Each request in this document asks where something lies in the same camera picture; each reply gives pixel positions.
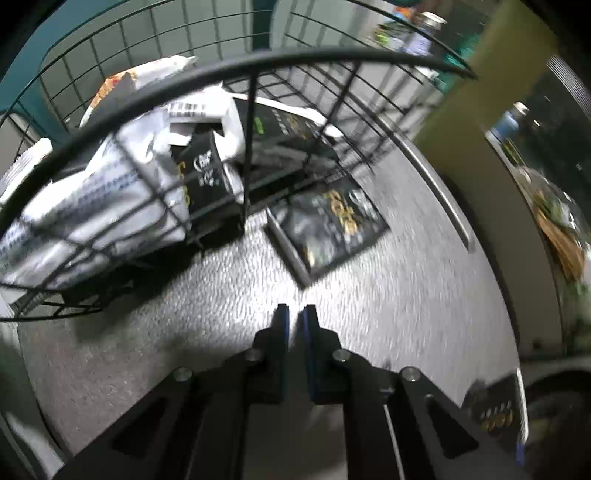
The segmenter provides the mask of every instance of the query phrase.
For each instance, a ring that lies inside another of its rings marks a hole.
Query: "screw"
[[[265,355],[258,348],[249,348],[244,354],[244,358],[247,362],[257,364],[260,362]]]
[[[187,367],[178,367],[174,371],[173,375],[177,382],[186,382],[193,376],[193,372],[191,372]]]
[[[421,372],[415,367],[404,367],[400,372],[402,378],[408,382],[416,382],[421,378]]]
[[[349,358],[351,358],[351,352],[345,350],[344,348],[339,348],[333,352],[333,358],[337,362],[346,362]]]

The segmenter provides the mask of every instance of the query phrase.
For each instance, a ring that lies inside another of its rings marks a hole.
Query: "black package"
[[[350,177],[318,184],[270,206],[267,219],[305,286],[373,245],[388,229],[373,202]]]
[[[234,101],[242,127],[246,128],[248,102],[237,98]],[[306,117],[255,103],[252,141],[255,148],[264,144],[265,151],[254,154],[252,164],[279,168],[293,166],[294,163],[302,163],[315,147],[310,165],[323,169],[335,168],[339,156],[330,145],[322,140],[317,142],[318,132],[318,126]]]
[[[244,169],[242,164],[236,165],[236,172],[243,177]],[[281,191],[292,189],[294,185],[313,178],[312,174],[298,169],[296,171],[286,171],[276,167],[256,167],[253,166],[250,171],[250,191],[249,200],[251,205],[262,202],[265,199]]]
[[[220,161],[213,139],[213,130],[196,130],[187,147],[171,147],[171,153],[177,164],[181,179],[185,182],[185,200],[189,215],[204,207],[211,211],[191,222],[191,230],[203,233],[213,225],[237,218],[240,213],[239,195],[234,192],[230,179]],[[229,204],[223,200],[234,194],[234,201]]]
[[[135,83],[129,73],[121,77],[112,90],[105,96],[90,114],[85,127],[92,128],[92,125],[115,111],[121,103],[121,100],[129,97],[135,91]],[[69,161],[56,175],[52,181],[65,179],[74,173],[83,171],[90,163],[92,157],[99,149],[103,138],[97,140],[80,152],[76,158]]]
[[[472,420],[510,455],[515,455],[519,444],[525,443],[522,433],[525,395],[522,388],[521,373],[513,372],[489,385],[477,382],[462,404],[462,409]]]

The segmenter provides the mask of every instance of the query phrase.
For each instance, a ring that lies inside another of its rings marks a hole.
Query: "speckled floor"
[[[514,369],[511,324],[480,246],[467,252],[399,152],[358,180],[391,231],[306,290],[271,246],[264,215],[256,215],[243,239],[193,258],[151,300],[128,297],[92,317],[21,325],[34,391],[66,447],[78,452],[174,367],[209,368],[249,346],[280,302],[291,309],[292,337],[298,311],[316,303],[321,324],[345,347],[376,365],[416,365],[458,403],[476,378]],[[339,409],[311,408],[297,352],[290,401],[251,416],[247,478],[277,478],[278,471],[282,478],[344,478]],[[257,422],[260,416],[267,421]]]

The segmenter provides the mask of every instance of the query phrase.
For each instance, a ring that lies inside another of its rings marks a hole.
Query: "black bag with gold text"
[[[220,225],[234,232],[240,221],[242,183],[238,179],[240,185],[232,185],[233,179],[226,169],[231,166],[224,166],[220,161],[213,131],[196,131],[187,147],[171,147],[178,173],[185,182],[183,188],[189,214],[194,215],[204,207],[210,207],[207,214],[191,222],[191,230],[195,233],[215,231]],[[235,197],[234,201],[215,207],[231,196]]]
[[[297,193],[267,209],[270,231],[305,286],[373,245],[388,229],[353,178]]]
[[[234,101],[242,126],[246,128],[248,103],[237,98]],[[321,170],[335,168],[339,156],[324,140],[316,140],[318,130],[318,126],[306,117],[256,103],[253,145],[255,149],[260,144],[267,143],[267,146],[264,153],[253,155],[252,165],[284,168],[303,164],[313,149],[310,167]]]

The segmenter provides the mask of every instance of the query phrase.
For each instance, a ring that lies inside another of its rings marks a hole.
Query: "white plastic bag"
[[[226,115],[231,102],[232,97],[220,83],[174,99],[167,109],[172,124],[219,122]]]
[[[43,188],[25,207],[22,217],[40,229],[78,244],[88,242],[95,250],[104,249],[113,256],[133,258],[182,241],[184,229],[174,228],[176,219],[157,200],[121,221],[128,212],[152,198],[152,189],[140,176],[157,190],[178,181],[167,138],[165,110],[138,117],[118,134],[131,158],[126,158],[113,136],[109,136],[84,172]],[[187,222],[189,211],[181,187],[168,192],[165,202],[182,222]],[[69,258],[66,268],[55,275],[56,268]],[[47,288],[65,288],[102,271],[108,263],[106,255],[78,252],[75,244],[52,239],[18,220],[0,240],[0,279],[6,283],[38,286],[52,277]],[[19,290],[2,289],[8,303],[22,294]]]
[[[0,180],[0,203],[4,204],[33,168],[53,151],[51,141],[41,138],[20,155]]]
[[[222,117],[223,137],[213,133],[214,142],[217,148],[217,154],[222,162],[236,158],[244,153],[245,139],[242,122],[238,115],[236,103],[232,98],[228,104],[228,109]]]
[[[246,93],[231,93],[230,94],[233,98],[239,98],[241,100],[248,100],[248,95]],[[293,113],[294,115],[303,116],[309,120],[312,120],[318,127],[321,127],[326,123],[326,118],[322,113],[318,110],[314,110],[313,108],[303,108],[299,106],[291,106],[286,105],[285,103],[277,102],[276,100],[269,100],[268,98],[264,97],[256,97],[256,103],[260,103],[261,105],[267,105],[272,108],[276,108],[278,110],[283,110],[284,112]],[[327,125],[324,133],[329,137],[333,138],[340,138],[343,136],[343,132],[336,128],[334,125]]]
[[[182,57],[180,55],[165,57],[163,59],[154,60],[148,63],[144,63],[142,65],[138,65],[137,67],[124,70],[123,72],[109,77],[107,80],[105,80],[105,83],[113,77],[122,77],[125,73],[129,73],[134,80],[135,88],[140,89],[151,82],[162,80],[167,76],[172,75],[173,73],[179,72],[180,70],[183,70],[188,65],[191,65],[196,61],[196,57]],[[99,93],[97,93],[97,96],[100,95],[100,92],[103,89],[103,87],[104,84],[99,90]],[[106,91],[104,95],[108,95],[109,90],[110,88]],[[90,118],[90,115],[94,110],[94,107],[92,105],[95,103],[95,101],[98,101],[96,97],[92,100],[90,104],[91,106],[89,106],[86,109],[86,112],[84,112],[82,120],[80,120],[80,127],[86,125],[88,119]]]

